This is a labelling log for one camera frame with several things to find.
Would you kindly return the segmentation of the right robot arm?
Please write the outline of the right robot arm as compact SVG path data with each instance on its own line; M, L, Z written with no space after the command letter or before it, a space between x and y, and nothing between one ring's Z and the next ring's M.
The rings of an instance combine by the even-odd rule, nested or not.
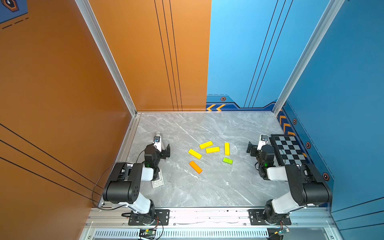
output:
M247 153L257 158L256 168L266 181L283 181L289 184L289 191L275 199L268 200L264 210L249 210L251 224L289 225L290 213L308 205L322 205L332 201L332 191L313 164L284 165L276 167L275 148L271 145L248 143Z

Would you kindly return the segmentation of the yellow block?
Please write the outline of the yellow block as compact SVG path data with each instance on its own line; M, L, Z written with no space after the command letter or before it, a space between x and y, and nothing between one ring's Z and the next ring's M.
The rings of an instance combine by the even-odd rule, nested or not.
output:
M206 149L206 148L209 148L211 146L213 146L213 142L212 141L209 141L209 142L206 142L206 143L203 143L203 144L200 144L199 147L200 149Z
M212 148L206 148L206 153L211 154L211 153L218 153L220 152L219 147L212 147Z
M230 155L230 144L225 143L225 155L229 156Z
M193 149L190 149L190 150L188 151L188 153L189 153L190 155L192 155L193 157L195 157L196 159L198 159L198 160L200 160L200 159L202 158L202 155L201 155L200 153L196 152L196 151L193 150Z

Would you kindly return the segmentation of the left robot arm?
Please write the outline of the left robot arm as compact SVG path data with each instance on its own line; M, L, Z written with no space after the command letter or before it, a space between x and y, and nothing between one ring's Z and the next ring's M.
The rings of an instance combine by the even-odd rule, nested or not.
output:
M158 150L154 144L144 150L144 161L129 166L127 163L117 163L106 182L103 190L103 200L128 207L135 220L144 225L151 225L156 220L154 202L140 193L141 182L159 180L161 159L169 158L171 147Z

